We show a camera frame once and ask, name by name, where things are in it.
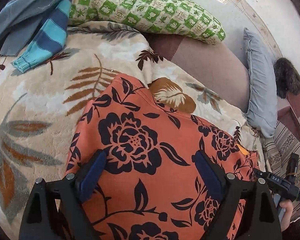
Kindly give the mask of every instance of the silver screw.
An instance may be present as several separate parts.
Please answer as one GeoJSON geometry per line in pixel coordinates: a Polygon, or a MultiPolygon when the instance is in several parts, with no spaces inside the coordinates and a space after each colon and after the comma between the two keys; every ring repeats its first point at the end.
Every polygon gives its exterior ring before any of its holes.
{"type": "Polygon", "coordinates": [[[67,179],[73,179],[74,178],[74,174],[73,173],[69,173],[66,175],[67,179]]]}
{"type": "Polygon", "coordinates": [[[259,178],[258,181],[259,181],[260,184],[265,184],[266,183],[265,179],[263,179],[263,178],[259,178]]]}
{"type": "Polygon", "coordinates": [[[233,173],[227,173],[227,178],[228,179],[234,179],[235,175],[233,173]]]}
{"type": "Polygon", "coordinates": [[[36,183],[36,184],[40,184],[42,181],[43,181],[43,178],[37,178],[37,179],[35,180],[35,183],[36,183]]]}

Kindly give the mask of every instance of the white floor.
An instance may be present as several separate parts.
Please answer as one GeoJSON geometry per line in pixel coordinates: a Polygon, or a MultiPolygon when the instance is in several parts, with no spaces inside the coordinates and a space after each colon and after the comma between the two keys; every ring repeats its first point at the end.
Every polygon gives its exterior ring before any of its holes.
{"type": "Polygon", "coordinates": [[[243,28],[258,32],[274,57],[291,60],[300,74],[300,17],[290,0],[193,0],[223,25],[224,43],[246,65],[243,28]]]}

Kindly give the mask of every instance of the blue-gray sweater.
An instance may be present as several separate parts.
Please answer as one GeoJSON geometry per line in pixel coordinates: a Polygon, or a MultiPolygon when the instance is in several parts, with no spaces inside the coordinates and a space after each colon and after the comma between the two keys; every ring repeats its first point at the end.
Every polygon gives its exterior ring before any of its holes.
{"type": "Polygon", "coordinates": [[[16,56],[31,39],[47,13],[61,0],[13,0],[0,12],[0,40],[5,40],[1,55],[16,56]]]}

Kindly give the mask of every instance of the white surface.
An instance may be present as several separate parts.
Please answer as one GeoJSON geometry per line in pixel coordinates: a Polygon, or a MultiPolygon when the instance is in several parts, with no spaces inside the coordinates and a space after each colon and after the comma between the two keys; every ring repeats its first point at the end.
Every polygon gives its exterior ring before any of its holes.
{"type": "MultiPolygon", "coordinates": [[[[251,20],[228,0],[193,0],[207,9],[223,25],[224,43],[246,65],[243,27],[258,32],[251,20]]],[[[290,0],[246,0],[265,22],[284,57],[300,74],[300,17],[290,0]]]]}

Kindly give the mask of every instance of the black fur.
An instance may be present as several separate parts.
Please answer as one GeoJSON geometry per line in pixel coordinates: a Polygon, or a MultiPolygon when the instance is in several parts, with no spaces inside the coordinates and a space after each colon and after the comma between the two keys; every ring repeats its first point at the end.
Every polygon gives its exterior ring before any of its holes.
{"type": "Polygon", "coordinates": [[[282,57],[274,63],[274,75],[279,97],[286,98],[288,91],[294,95],[300,93],[300,81],[288,59],[282,57]]]}

